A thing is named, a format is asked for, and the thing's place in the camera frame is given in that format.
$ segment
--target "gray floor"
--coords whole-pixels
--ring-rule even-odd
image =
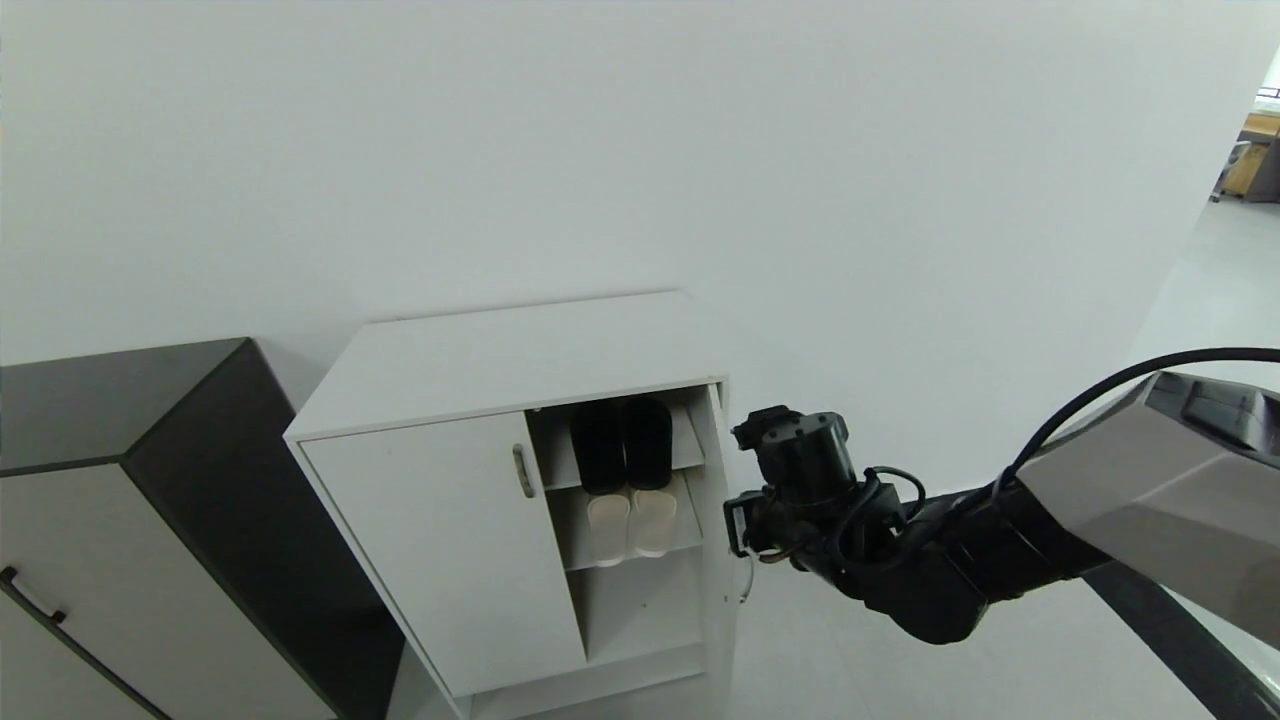
[[[1206,204],[1134,343],[1134,357],[1202,345],[1280,346],[1277,281],[1280,206]],[[1280,387],[1280,368],[1199,370]],[[1280,653],[1235,647],[1251,653],[1256,671],[1280,670]],[[680,720],[700,712],[692,693],[672,683],[556,715],[604,716]],[[1082,582],[995,606],[969,641],[940,648],[788,568],[762,569],[742,607],[731,716],[1210,717]]]
[[[1280,347],[1280,205],[1247,205],[1231,199],[1206,205],[1132,356],[1139,360],[1222,345]],[[1201,365],[1189,372],[1280,389],[1276,365]],[[1280,651],[1184,602],[1280,694]]]

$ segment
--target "door handle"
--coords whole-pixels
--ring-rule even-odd
[[[136,702],[142,710],[146,710],[156,720],[173,720],[173,717],[164,714],[163,710],[151,703],[146,697],[138,691],[133,689],[132,685],[124,682],[111,671],[110,667],[102,665],[102,661],[93,657],[93,653],[84,650],[84,646],[76,642],[76,638],[67,634],[67,630],[61,628],[63,623],[67,620],[67,612],[61,610],[54,610],[52,612],[45,611],[40,605],[37,605],[29,594],[22,592],[17,584],[14,584],[14,578],[18,577],[18,569],[13,565],[6,566],[0,570],[0,592],[9,596],[9,600],[14,601],[18,607],[20,607],[31,619],[38,623],[42,628],[49,630],[59,642],[67,646],[68,650],[76,653],[77,657],[88,664],[90,667],[97,671],[99,675],[106,678],[109,683],[116,687],[122,693],[128,696],[129,700]]]
[[[534,486],[529,482],[529,468],[525,465],[525,446],[517,442],[511,447],[511,454],[516,457],[516,477],[520,478],[520,489],[525,491],[525,497],[534,497]]]

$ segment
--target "shoe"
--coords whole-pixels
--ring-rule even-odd
[[[676,497],[660,489],[637,489],[632,498],[636,505],[636,519],[631,532],[636,555],[644,557],[667,555],[676,527]]]
[[[627,515],[631,503],[621,495],[602,495],[586,503],[591,530],[591,560],[596,568],[612,568],[627,556]]]
[[[627,468],[617,407],[605,400],[579,405],[568,427],[582,489],[588,495],[609,495],[622,489],[627,482]]]
[[[671,483],[671,410],[652,397],[636,397],[622,409],[622,445],[627,483],[662,489]]]

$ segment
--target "white shoe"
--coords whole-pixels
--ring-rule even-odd
[[[632,497],[636,505],[632,528],[636,553],[645,557],[667,555],[676,527],[676,497],[660,489],[637,489]]]
[[[627,557],[627,516],[631,503],[621,495],[602,495],[586,503],[591,527],[591,557],[596,568],[609,568]]]

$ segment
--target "black slipper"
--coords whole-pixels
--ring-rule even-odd
[[[622,421],[613,404],[598,400],[579,405],[568,428],[582,489],[588,495],[622,489],[627,470],[622,455]]]
[[[622,443],[627,482],[635,489],[660,489],[671,482],[671,410],[652,397],[636,397],[622,409]]]

